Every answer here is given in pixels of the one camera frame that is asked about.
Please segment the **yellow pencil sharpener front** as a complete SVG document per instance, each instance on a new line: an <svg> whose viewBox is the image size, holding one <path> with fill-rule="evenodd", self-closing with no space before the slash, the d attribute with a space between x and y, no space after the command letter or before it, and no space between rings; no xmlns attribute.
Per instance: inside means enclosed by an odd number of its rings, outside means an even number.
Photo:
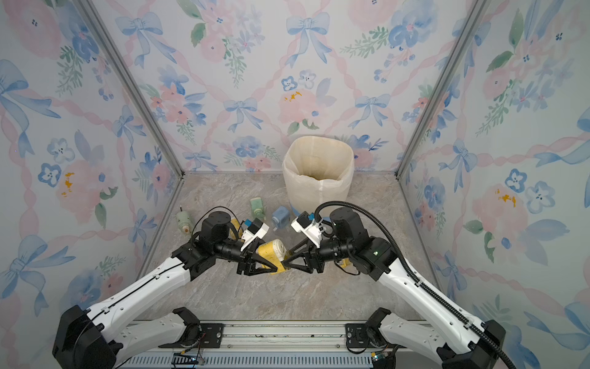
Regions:
<svg viewBox="0 0 590 369"><path fill-rule="evenodd" d="M286 269L282 265L282 261L285 258L289 257L289 251L284 246L284 243L281 240L275 239L275 240L270 241L266 244L263 244L258 249L258 251L261 256L263 256L268 261L270 261L272 264L277 266L278 271L274 272L274 275L279 274L279 273L284 273L286 271Z"/></svg>

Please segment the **pale green pencil sharpener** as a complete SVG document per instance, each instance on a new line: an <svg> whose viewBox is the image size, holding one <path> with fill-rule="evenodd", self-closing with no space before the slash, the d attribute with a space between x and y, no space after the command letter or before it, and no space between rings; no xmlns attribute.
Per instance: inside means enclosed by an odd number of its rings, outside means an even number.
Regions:
<svg viewBox="0 0 590 369"><path fill-rule="evenodd" d="M191 235L193 232L193 225L192 220L188 212L186 212L182 207L179 208L179 212L176 214L176 221L178 224L179 230L184 235Z"/></svg>

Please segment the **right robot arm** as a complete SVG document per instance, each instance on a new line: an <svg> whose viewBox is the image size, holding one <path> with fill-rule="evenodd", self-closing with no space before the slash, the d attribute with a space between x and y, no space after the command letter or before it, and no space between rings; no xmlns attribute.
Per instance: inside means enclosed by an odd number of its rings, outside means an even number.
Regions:
<svg viewBox="0 0 590 369"><path fill-rule="evenodd" d="M381 340L444 368L493 368L498 361L515 367L502 349L505 328L459 307L417 272L375 215L346 201L328 201L312 215L300 213L291 227L305 238L284 260L285 267L321 273L328 261L348 259L359 273L395 292L428 322L422 326L380 308L366 325Z"/></svg>

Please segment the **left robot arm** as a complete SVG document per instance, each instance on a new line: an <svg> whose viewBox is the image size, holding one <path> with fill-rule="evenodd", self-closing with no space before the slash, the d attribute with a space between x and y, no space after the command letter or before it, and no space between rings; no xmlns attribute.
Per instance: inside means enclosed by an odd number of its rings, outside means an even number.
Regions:
<svg viewBox="0 0 590 369"><path fill-rule="evenodd" d="M212 212L201 230L152 272L116 295L89 308L62 314L52 354L63 368L116 368L152 348L199 345L205 337L198 317L186 307L143 324L132 322L155 302L194 281L217 260L234 262L240 275L275 272L258 254L269 227L260 219L239 233L227 212Z"/></svg>

